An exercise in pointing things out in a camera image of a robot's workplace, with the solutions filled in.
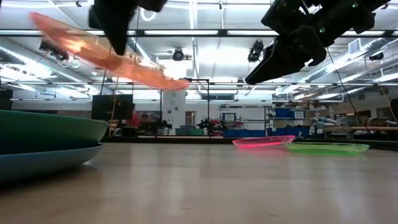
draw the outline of ceiling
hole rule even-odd
[[[0,29],[35,29],[28,19],[31,11],[39,12],[81,29],[90,29],[87,24],[89,2],[80,1],[80,3],[83,5],[82,7],[76,7],[74,1],[68,0],[3,0],[0,10],[0,21],[2,21]],[[191,7],[190,10],[190,0],[169,0],[162,12],[156,14],[151,21],[145,21],[141,14],[143,12],[147,20],[148,17],[153,17],[151,12],[141,11],[139,15],[136,14],[130,23],[130,29],[267,29],[260,21],[269,8],[270,1],[222,0],[222,10],[220,10],[219,3],[219,0],[197,0],[197,6]],[[391,1],[391,6],[386,10],[376,10],[375,30],[398,28],[398,17],[396,16],[398,11],[394,9],[395,4],[398,4],[398,0]],[[249,49],[258,39],[265,44],[272,40],[270,37],[196,37],[198,78],[210,78],[224,82],[235,82],[238,78],[244,78],[253,66],[247,60]],[[6,46],[3,44],[3,47],[22,56],[34,59],[34,55],[36,55],[35,57],[38,56],[40,59],[40,56],[43,55],[39,50],[40,37],[0,37],[0,40],[0,45],[6,42],[8,44]],[[161,58],[167,58],[169,52],[173,52],[176,48],[182,48],[187,55],[193,54],[191,37],[138,37],[136,40],[148,55],[155,54]],[[329,47],[329,51],[332,56],[341,55],[342,52],[347,51],[348,43],[352,41],[354,41],[353,38],[339,38],[335,44]],[[386,57],[390,56],[390,59],[394,58],[395,54],[393,47],[386,50]],[[53,57],[45,56],[45,58],[40,63],[59,70],[60,65]],[[80,61],[80,66],[77,68],[68,66],[60,69],[63,71],[62,74],[79,77],[84,82],[90,80],[100,82],[103,78],[103,70],[97,70],[95,66],[83,61]],[[344,77],[354,75],[365,70],[364,60],[357,60],[355,63],[338,69]],[[288,75],[276,82],[299,82],[302,77],[306,77],[313,70],[314,68],[305,67],[301,72]],[[188,76],[192,74],[192,71],[187,72]],[[330,74],[313,82],[336,83],[339,81],[338,76],[333,75],[333,72]],[[68,79],[68,76],[58,77],[58,80],[60,78],[74,82],[74,80]],[[119,88],[130,89],[131,87],[125,85]],[[213,86],[212,88],[237,87]],[[258,86],[253,93],[259,90],[276,90],[277,88],[281,87]],[[317,86],[310,90],[297,88],[295,93],[315,91],[314,88],[321,92],[327,89],[327,87],[319,88]]]

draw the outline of black monitor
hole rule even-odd
[[[112,117],[114,95],[93,96],[91,118],[110,120]],[[131,119],[134,105],[132,95],[116,95],[113,119]]]

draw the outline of red object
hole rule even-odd
[[[238,147],[278,146],[292,142],[296,136],[269,136],[232,141]]]
[[[96,66],[109,70],[114,75],[165,90],[182,90],[189,86],[188,80],[167,78],[163,73],[165,69],[163,66],[144,60],[132,51],[126,51],[124,56],[117,55],[104,38],[36,12],[31,12],[30,18],[53,44]]]
[[[138,128],[139,123],[140,123],[140,117],[137,113],[132,114],[131,119],[127,121],[127,124],[134,128]]]

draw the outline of green plate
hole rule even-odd
[[[304,152],[315,154],[358,154],[366,152],[370,145],[325,143],[325,142],[293,142],[286,144],[292,152]]]
[[[85,118],[0,110],[0,154],[26,148],[32,152],[91,147],[104,136],[108,123]]]

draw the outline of dark green bowl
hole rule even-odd
[[[0,154],[91,147],[108,125],[85,118],[0,110]]]

